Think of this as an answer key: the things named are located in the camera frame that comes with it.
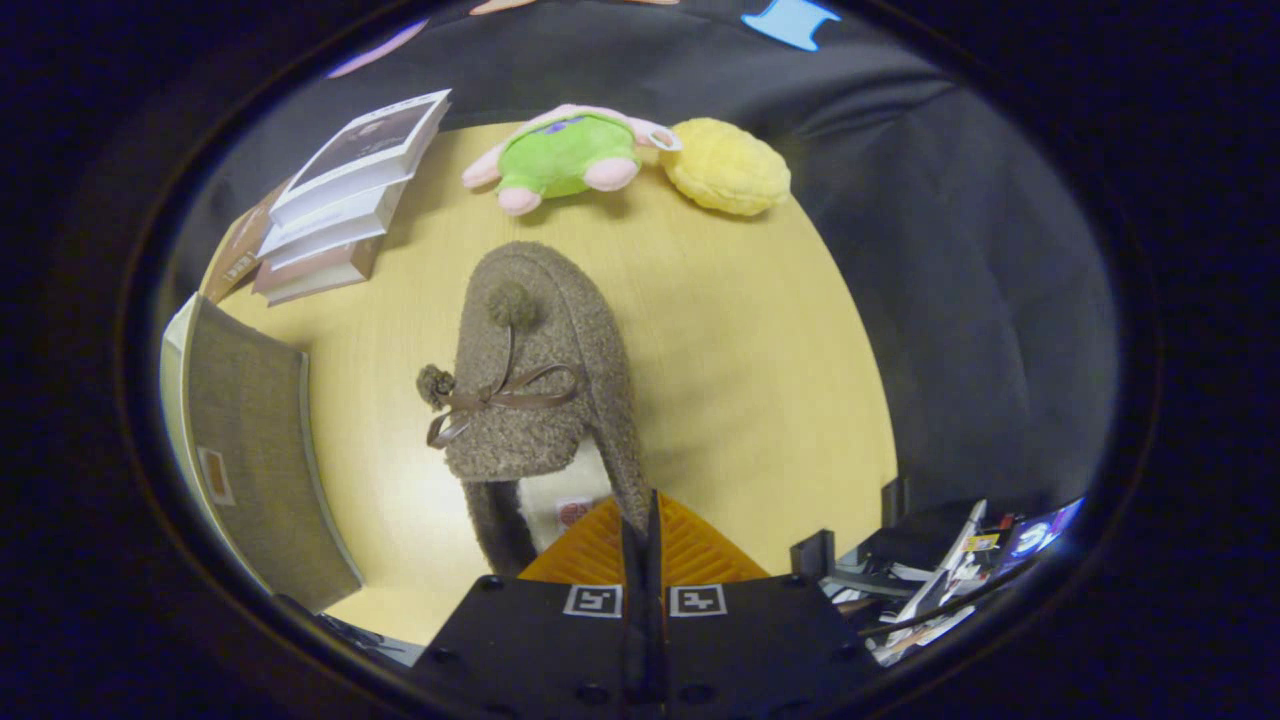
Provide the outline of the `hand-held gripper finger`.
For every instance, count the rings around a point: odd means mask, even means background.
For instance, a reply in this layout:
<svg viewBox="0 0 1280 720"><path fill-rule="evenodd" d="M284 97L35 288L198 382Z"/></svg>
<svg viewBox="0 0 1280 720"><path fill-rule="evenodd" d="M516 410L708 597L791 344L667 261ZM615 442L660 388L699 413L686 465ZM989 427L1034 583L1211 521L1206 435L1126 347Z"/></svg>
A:
<svg viewBox="0 0 1280 720"><path fill-rule="evenodd" d="M771 575L684 503L652 497L646 629L667 719L819 719L883 675L808 574Z"/></svg>
<svg viewBox="0 0 1280 720"><path fill-rule="evenodd" d="M410 678L454 717L622 717L645 676L632 547L599 502L522 573L476 579Z"/></svg>

